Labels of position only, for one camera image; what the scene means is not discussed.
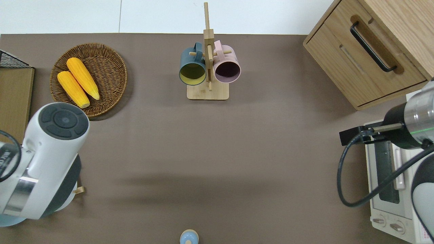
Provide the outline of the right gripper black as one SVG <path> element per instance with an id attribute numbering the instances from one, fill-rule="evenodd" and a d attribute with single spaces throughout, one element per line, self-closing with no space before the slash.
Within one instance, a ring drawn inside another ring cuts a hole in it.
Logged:
<path id="1" fill-rule="evenodd" d="M 346 146 L 349 142 L 360 133 L 360 143 L 379 143 L 386 141 L 379 132 L 374 132 L 372 127 L 356 126 L 339 132 L 339 138 L 342 146 Z"/>

